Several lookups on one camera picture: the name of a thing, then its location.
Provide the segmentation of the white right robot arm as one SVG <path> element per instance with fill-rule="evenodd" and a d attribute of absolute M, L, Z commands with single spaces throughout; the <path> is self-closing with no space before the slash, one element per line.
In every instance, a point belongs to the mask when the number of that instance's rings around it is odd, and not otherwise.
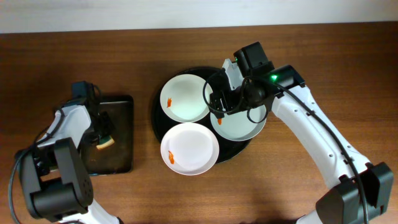
<path fill-rule="evenodd" d="M 226 60 L 206 84 L 213 89 L 206 103 L 217 118 L 265 106 L 314 160 L 328 192 L 296 223 L 368 223 L 386 213 L 391 169 L 384 162 L 372 164 L 342 136 L 292 66 L 274 68 L 265 59 Z"/>

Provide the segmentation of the green yellow sponge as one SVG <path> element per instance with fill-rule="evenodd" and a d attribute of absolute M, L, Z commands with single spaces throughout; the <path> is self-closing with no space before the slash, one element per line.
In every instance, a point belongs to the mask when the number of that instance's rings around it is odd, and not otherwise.
<path fill-rule="evenodd" d="M 98 144 L 96 145 L 96 148 L 98 150 L 102 150 L 107 147 L 110 147 L 113 144 L 114 144 L 114 139 L 110 135 L 107 135 L 107 136 L 103 136 L 102 138 L 100 138 L 100 140 L 98 141 Z"/>

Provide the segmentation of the cream white plate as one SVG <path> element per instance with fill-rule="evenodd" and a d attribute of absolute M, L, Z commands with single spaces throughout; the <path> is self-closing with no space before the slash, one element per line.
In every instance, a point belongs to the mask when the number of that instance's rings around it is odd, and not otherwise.
<path fill-rule="evenodd" d="M 172 120 L 187 123 L 203 119 L 210 112 L 207 102 L 213 90 L 205 79 L 193 74 L 182 74 L 171 78 L 160 91 L 160 107 Z"/>

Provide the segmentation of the grey-white plate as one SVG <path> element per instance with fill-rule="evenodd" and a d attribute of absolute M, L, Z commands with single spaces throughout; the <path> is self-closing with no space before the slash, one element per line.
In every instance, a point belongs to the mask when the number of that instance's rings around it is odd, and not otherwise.
<path fill-rule="evenodd" d="M 258 135 L 265 126 L 266 107 L 260 106 L 251 109 L 249 112 L 251 122 L 247 116 L 247 111 L 238 112 L 232 115 L 225 115 L 224 118 L 218 120 L 211 113 L 210 121 L 213 129 L 221 137 L 230 141 L 246 141 Z"/>

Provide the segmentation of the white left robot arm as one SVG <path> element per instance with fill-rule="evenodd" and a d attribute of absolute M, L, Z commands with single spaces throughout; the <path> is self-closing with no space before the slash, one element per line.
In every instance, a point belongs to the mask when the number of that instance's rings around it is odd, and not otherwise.
<path fill-rule="evenodd" d="M 25 204 L 35 219 L 59 223 L 120 223 L 95 199 L 90 176 L 78 152 L 84 135 L 101 129 L 98 101 L 68 101 L 32 145 L 16 154 Z"/>

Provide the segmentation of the pinkish white plate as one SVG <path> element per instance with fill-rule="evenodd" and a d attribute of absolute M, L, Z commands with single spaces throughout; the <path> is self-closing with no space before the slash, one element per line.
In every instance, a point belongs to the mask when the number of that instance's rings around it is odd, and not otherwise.
<path fill-rule="evenodd" d="M 216 136 L 197 123 L 169 129 L 161 140 L 161 157 L 168 168 L 182 175 L 200 175 L 211 169 L 220 154 Z"/>

